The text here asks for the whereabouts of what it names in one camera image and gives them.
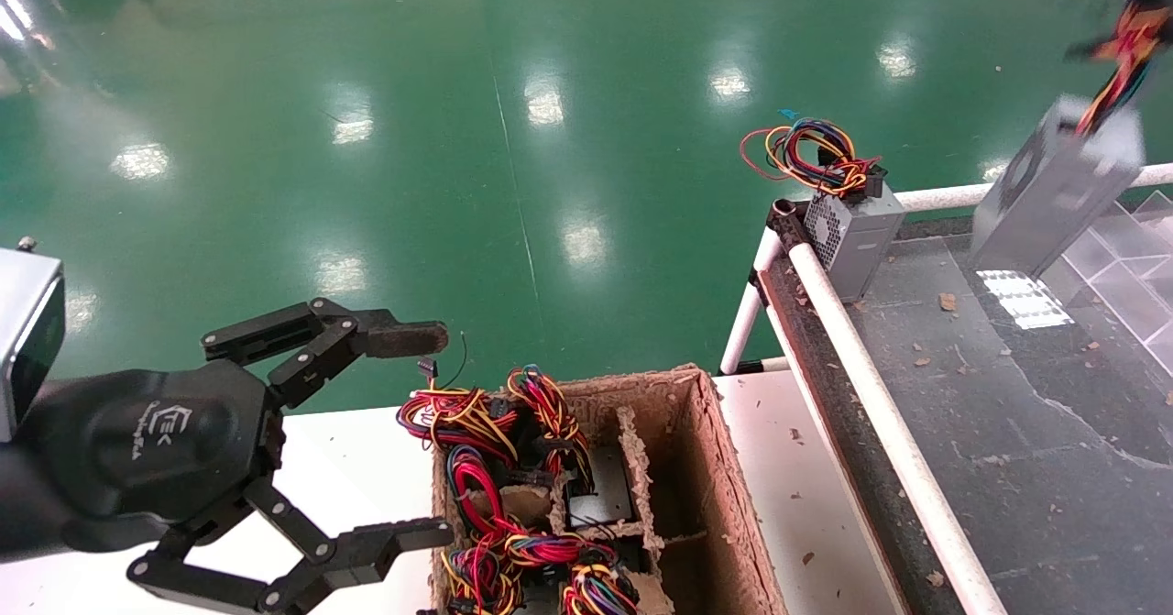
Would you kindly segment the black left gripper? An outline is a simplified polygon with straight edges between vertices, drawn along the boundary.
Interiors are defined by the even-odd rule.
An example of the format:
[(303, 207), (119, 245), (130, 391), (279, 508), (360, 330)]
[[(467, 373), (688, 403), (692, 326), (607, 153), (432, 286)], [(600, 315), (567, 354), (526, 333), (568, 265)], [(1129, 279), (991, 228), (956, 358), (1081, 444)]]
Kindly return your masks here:
[[(231, 363), (46, 381), (18, 427), (18, 552), (111, 553), (160, 539), (129, 581), (224, 614), (310, 614), (343, 588), (380, 583), (402, 554), (450, 545), (450, 523), (421, 518), (327, 536), (271, 481), (280, 408), (301, 406), (360, 357), (430, 356), (448, 342), (440, 320), (312, 299), (205, 334), (205, 359)], [(239, 367), (276, 356), (286, 360), (267, 385)], [(293, 545), (298, 565), (269, 582), (188, 565), (196, 545), (246, 511)]]

